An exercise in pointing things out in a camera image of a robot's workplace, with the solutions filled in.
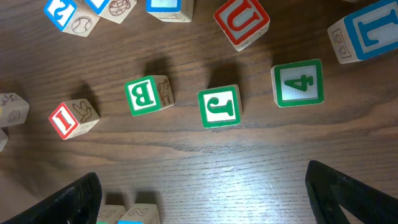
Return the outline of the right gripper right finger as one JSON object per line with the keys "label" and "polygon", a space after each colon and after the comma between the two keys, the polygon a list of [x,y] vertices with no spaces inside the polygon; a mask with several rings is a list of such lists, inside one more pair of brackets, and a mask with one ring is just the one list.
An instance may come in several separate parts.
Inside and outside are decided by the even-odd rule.
{"label": "right gripper right finger", "polygon": [[305,176],[317,223],[348,223],[345,208],[363,223],[397,223],[397,199],[319,161],[311,160]]}

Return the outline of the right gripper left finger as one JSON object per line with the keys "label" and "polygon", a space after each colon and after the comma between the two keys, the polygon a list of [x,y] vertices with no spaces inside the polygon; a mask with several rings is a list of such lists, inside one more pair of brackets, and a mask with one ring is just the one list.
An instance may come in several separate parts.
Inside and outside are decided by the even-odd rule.
{"label": "right gripper left finger", "polygon": [[102,195],[99,177],[89,172],[3,224],[96,223]]}

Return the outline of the green R block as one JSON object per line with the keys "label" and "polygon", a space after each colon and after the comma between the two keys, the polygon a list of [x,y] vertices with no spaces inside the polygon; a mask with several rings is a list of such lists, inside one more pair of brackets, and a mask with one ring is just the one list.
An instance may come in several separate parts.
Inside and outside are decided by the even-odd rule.
{"label": "green R block", "polygon": [[122,205],[102,205],[99,208],[96,224],[117,224],[125,212],[126,208]]}

